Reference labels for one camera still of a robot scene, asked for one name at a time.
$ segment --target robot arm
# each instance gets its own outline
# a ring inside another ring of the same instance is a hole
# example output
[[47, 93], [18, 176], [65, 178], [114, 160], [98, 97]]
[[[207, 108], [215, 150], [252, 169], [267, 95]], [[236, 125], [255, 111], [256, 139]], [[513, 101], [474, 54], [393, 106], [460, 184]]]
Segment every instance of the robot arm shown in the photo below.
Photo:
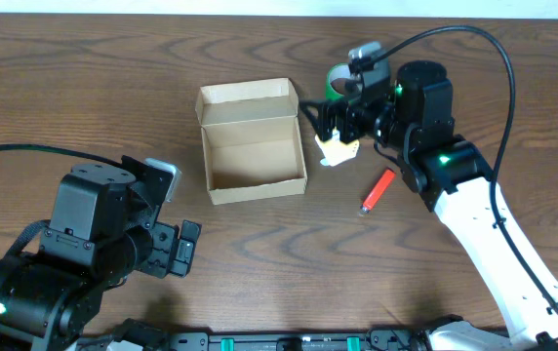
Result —
[[[558, 316], [551, 311], [524, 271], [499, 229], [489, 199], [490, 184], [475, 178], [457, 185], [458, 191], [444, 193], [434, 212], [463, 245], [496, 300], [513, 348], [525, 350], [538, 344], [547, 332], [558, 338]], [[545, 266], [509, 211], [499, 187], [497, 201], [515, 245], [550, 294], [558, 301], [558, 282]], [[431, 339], [431, 345], [442, 342]]]
[[[127, 156], [116, 167], [74, 166], [51, 221], [26, 228], [0, 260], [0, 350], [65, 349], [99, 313], [103, 293], [134, 270], [185, 277], [201, 226], [157, 221], [179, 176], [173, 165]], [[22, 253], [40, 230], [38, 253]]]
[[[492, 170], [472, 143], [454, 134], [453, 86], [443, 65], [424, 60], [406, 63], [398, 69], [393, 84], [386, 74], [389, 55], [418, 39], [450, 30], [480, 34], [502, 55], [511, 93], [505, 145], [514, 110], [513, 71], [498, 40], [475, 27], [429, 30], [389, 52], [372, 50], [379, 47], [372, 44], [353, 49], [351, 53], [359, 55], [349, 54], [349, 81], [357, 89], [350, 92], [346, 86], [349, 93], [343, 98], [303, 101], [299, 107], [322, 141], [333, 134], [339, 134], [344, 143], [368, 136], [375, 140], [377, 151], [382, 146], [397, 152], [395, 163], [403, 181], [459, 239], [494, 296], [510, 336], [502, 345], [528, 349], [558, 338], [558, 282], [515, 222], [496, 185], [504, 147], [500, 147]], [[493, 186], [497, 187], [496, 199], [490, 193]], [[467, 337], [469, 333], [473, 331], [440, 328], [426, 336], [440, 349], [494, 347], [493, 337], [483, 342], [479, 333]]]

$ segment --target green led light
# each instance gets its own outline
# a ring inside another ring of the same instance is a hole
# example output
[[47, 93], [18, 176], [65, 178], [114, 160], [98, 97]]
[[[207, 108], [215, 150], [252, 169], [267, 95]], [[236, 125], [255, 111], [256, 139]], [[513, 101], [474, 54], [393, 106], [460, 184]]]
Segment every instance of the green led light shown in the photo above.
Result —
[[448, 163], [448, 161], [450, 161], [451, 158], [446, 156], [446, 155], [442, 155], [439, 157], [439, 162], [442, 163], [442, 165], [446, 165]]
[[6, 313], [6, 306], [3, 303], [0, 303], [0, 314]]

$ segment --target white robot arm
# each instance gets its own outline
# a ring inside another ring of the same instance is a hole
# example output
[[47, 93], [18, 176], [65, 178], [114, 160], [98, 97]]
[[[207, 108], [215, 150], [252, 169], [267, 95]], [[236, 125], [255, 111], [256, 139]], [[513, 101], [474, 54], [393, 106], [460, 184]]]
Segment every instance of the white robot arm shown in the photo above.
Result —
[[[542, 332], [558, 338], [558, 316], [541, 296], [495, 226], [489, 186], [483, 177], [458, 184], [457, 192], [441, 195], [434, 212], [458, 238], [494, 296], [510, 336], [508, 347], [524, 350], [537, 345], [537, 335]], [[497, 203], [500, 213], [506, 218], [504, 225], [515, 246], [558, 302], [558, 281], [515, 221], [499, 186]], [[470, 346], [466, 343], [467, 337], [456, 331], [458, 326], [450, 328], [450, 331], [442, 328], [432, 334], [430, 342], [433, 349], [450, 349], [456, 341], [459, 342], [459, 347], [455, 347], [457, 349]], [[494, 342], [493, 334], [486, 334], [490, 342]], [[482, 341], [486, 340], [482, 340], [480, 335], [473, 334], [470, 338], [478, 342], [474, 345], [478, 349], [495, 346], [493, 343], [485, 345]]]

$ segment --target wooden table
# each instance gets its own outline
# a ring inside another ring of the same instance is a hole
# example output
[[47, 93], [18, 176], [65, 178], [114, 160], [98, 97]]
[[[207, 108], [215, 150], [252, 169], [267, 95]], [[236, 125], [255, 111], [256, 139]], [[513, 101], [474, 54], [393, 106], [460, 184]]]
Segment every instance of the wooden table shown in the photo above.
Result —
[[[356, 330], [449, 313], [502, 326], [462, 247], [402, 181], [358, 215], [386, 167], [369, 141], [355, 160], [324, 168], [301, 119], [305, 195], [213, 206], [194, 115], [198, 88], [218, 83], [289, 77], [301, 98], [322, 98], [326, 72], [349, 49], [461, 22], [489, 30], [511, 54], [517, 114], [500, 184], [558, 278], [558, 21], [0, 15], [0, 143], [173, 162], [184, 178], [161, 220], [203, 223], [186, 279], [135, 273], [105, 295], [88, 332], [126, 318], [171, 330]], [[458, 33], [420, 41], [390, 63], [412, 59], [446, 65], [457, 131], [493, 163], [508, 104], [498, 54]], [[24, 226], [51, 216], [60, 179], [79, 162], [0, 153], [0, 257]]]

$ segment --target open cardboard box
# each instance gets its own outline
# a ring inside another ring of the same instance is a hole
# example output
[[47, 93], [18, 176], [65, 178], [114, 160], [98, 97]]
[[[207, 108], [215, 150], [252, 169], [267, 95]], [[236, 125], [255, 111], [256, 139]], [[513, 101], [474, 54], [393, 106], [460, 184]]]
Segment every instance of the open cardboard box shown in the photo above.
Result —
[[298, 106], [287, 78], [201, 88], [195, 110], [214, 205], [305, 192]]

